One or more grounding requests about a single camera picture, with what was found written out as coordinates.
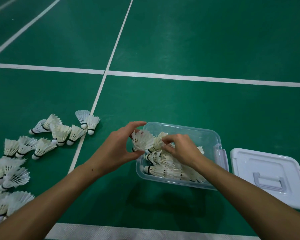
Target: person's right hand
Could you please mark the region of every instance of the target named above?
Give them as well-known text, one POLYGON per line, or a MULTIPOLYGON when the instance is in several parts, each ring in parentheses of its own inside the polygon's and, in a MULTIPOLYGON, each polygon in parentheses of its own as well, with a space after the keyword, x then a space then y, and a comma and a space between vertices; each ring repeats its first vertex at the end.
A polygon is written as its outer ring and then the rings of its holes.
POLYGON ((189 167, 193 168, 196 160, 202 160, 204 157, 188 135, 168 135, 162 138, 162 142, 165 144, 163 150, 189 167), (176 148, 167 145, 171 142, 174 142, 176 148))

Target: clear plastic box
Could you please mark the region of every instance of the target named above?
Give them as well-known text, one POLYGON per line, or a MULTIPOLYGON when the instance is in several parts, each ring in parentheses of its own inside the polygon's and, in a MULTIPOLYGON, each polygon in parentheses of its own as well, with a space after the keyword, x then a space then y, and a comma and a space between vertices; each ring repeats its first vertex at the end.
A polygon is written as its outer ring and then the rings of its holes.
MULTIPOLYGON (((144 127, 153 135, 158 135, 160 132, 168 134, 187 134, 197 147, 202 146, 204 155, 216 164, 220 165, 225 170, 229 171, 227 154, 221 147, 221 140, 219 135, 210 129, 200 129, 194 127, 187 127, 181 125, 164 124, 157 122, 149 122, 144 127)), ((201 189, 216 190, 208 181, 204 183, 185 181, 178 179, 169 179, 165 177, 158 177, 144 172, 144 167, 150 165, 150 162, 140 156, 136 161, 136 173, 139 177, 157 182, 183 185, 201 189)))

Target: gray handle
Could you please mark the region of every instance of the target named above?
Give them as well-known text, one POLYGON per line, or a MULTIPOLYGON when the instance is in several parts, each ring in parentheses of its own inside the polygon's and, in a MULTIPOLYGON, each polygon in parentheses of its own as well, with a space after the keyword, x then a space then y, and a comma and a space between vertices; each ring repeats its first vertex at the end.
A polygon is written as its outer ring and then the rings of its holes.
POLYGON ((286 192, 287 191, 287 185, 284 181, 283 177, 266 177, 266 176, 260 176, 259 172, 254 172, 253 173, 253 178, 256 186, 258 186, 261 189, 265 190, 274 190, 274 191, 279 191, 279 192, 286 192), (266 179, 266 180, 271 180, 271 181, 277 181, 280 182, 281 187, 276 187, 272 185, 266 185, 266 184, 261 184, 260 179, 266 179))

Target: container lid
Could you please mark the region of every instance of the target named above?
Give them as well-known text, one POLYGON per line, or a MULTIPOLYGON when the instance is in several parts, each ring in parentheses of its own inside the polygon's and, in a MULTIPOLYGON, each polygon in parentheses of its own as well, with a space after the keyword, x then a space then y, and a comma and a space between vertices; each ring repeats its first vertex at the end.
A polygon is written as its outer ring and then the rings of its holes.
POLYGON ((236 176, 300 209, 300 166, 295 159, 241 148, 232 149, 230 157, 236 176))

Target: human hand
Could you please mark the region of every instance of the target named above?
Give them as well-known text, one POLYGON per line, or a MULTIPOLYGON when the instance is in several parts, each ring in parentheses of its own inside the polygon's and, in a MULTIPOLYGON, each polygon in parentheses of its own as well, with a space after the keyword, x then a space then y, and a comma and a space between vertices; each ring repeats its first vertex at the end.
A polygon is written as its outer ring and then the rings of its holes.
POLYGON ((86 162, 89 168, 95 169, 98 177, 118 169, 121 165, 135 160, 144 151, 127 152, 128 137, 137 127, 145 125, 144 121, 129 122, 126 126, 110 133, 104 143, 86 162))
POLYGON ((196 160, 202 160, 202 157, 204 157, 188 135, 168 135, 162 138, 162 142, 165 144, 162 146, 163 150, 189 167, 193 168, 196 160), (171 142, 174 142, 176 148, 167 145, 171 142))

